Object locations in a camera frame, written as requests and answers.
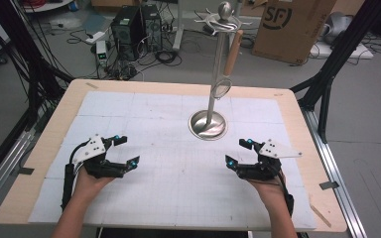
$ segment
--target black gripper frame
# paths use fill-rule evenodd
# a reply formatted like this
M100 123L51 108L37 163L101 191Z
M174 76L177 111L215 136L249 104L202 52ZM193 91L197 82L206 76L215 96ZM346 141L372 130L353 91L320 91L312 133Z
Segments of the black gripper frame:
M269 158L259 153L265 143L259 144L251 139L247 141L240 139L239 145L248 150L253 148L258 155L258 163L255 165L240 165L233 158L225 156L227 167L235 171L241 179L270 180L278 175L278 172L281 170L280 160Z
M120 144L126 143L128 138L125 136L114 136L107 139L101 138L101 140L104 144L104 149L107 152L112 144L114 146L118 146ZM89 175L94 176L97 179L123 178L126 173L135 170L138 167L139 157L135 157L127 161L126 164L118 164L111 163L110 161L106 160L106 155L107 153L104 153L83 162L83 165Z

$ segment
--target gray floor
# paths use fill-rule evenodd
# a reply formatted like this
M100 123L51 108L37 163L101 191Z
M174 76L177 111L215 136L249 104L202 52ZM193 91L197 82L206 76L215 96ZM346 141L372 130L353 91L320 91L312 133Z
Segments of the gray floor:
M84 19L86 12L76 16ZM95 70L94 55L86 44L69 45L68 33L51 36L54 55L73 75L82 77ZM215 41L186 33L181 65L148 68L132 80L209 84ZM292 87L315 75L324 60L310 59L303 66L251 56L241 49L232 73L233 84L251 87ZM26 96L14 67L0 64L0 144L27 108ZM381 55L347 63L332 88L327 124L329 145L368 237L381 237ZM0 191L0 203L14 177ZM49 236L53 226L0 225L0 237ZM84 228L83 237L93 237ZM311 237L349 237L348 233L310 234Z

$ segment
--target wooden table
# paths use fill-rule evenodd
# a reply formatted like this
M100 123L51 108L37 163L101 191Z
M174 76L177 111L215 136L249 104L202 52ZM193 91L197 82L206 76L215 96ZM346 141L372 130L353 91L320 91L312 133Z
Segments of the wooden table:
M207 95L209 86L88 79L73 81L25 163L26 168L34 169L33 174L18 175L2 203L0 224L29 224L28 219L44 177L88 91ZM327 175L294 93L289 89L232 87L227 95L277 100L291 144L304 153L304 158L298 160L298 165L317 223L315 231L344 232L347 225L333 190L322 190L319 186L328 181Z

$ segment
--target round metal base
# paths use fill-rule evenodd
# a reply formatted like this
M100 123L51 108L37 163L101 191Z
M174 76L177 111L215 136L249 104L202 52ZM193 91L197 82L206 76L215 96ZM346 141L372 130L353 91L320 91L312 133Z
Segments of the round metal base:
M218 140L227 132L227 122L218 112L212 112L212 120L206 125L207 110L195 112L189 120L190 131L205 141Z

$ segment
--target power strip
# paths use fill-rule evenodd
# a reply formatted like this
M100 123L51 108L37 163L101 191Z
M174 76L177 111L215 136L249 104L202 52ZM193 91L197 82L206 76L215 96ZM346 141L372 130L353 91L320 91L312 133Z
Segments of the power strip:
M90 44L93 44L95 43L96 41L98 41L100 38L102 38L104 36L104 33L103 32L97 32L96 34L92 35L92 38L88 38L87 40L85 40L86 42L90 43Z

